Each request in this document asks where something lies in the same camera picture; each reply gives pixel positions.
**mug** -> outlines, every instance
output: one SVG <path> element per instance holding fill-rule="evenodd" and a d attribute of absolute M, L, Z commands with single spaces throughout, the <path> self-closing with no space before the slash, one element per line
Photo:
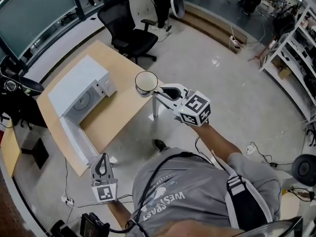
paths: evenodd
<path fill-rule="evenodd" d="M 149 97 L 154 92 L 163 93 L 163 89 L 158 87 L 157 76 L 149 71 L 142 71 L 135 78 L 135 86 L 141 97 Z"/>

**cup rim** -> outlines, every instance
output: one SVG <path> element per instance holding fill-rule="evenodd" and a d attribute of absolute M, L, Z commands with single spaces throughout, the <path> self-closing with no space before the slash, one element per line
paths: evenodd
<path fill-rule="evenodd" d="M 157 78 L 157 84 L 156 84 L 156 86 L 155 86 L 152 90 L 154 90 L 154 89 L 157 88 L 157 86 L 158 86 L 158 77 L 156 76 L 155 73 L 153 73 L 153 72 L 151 72 L 151 71 L 142 71 L 142 72 L 139 72 L 139 73 L 136 75 L 136 77 L 135 77 L 135 85 L 136 85 L 136 87 L 137 87 L 138 89 L 140 89 L 140 90 L 142 90 L 142 91 L 150 92 L 150 91 L 152 91 L 152 90 L 144 90 L 144 89 L 141 89 L 140 87 L 138 87 L 138 85 L 137 85 L 137 83 L 136 83 L 136 78 L 138 77 L 138 75 L 141 74 L 141 73 L 144 73 L 144 72 L 152 73 L 152 74 Z"/>

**chair backrest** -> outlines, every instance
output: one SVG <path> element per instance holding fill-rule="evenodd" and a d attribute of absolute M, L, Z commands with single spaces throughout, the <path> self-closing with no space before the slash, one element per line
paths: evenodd
<path fill-rule="evenodd" d="M 124 40 L 135 28 L 129 0 L 104 0 L 98 18 L 109 29 L 112 39 Z"/>

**chair seat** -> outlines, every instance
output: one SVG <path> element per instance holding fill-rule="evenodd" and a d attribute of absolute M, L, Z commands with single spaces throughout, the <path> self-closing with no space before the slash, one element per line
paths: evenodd
<path fill-rule="evenodd" d="M 157 42 L 158 36 L 140 29 L 134 29 L 128 40 L 126 53 L 138 57 L 147 53 Z"/>

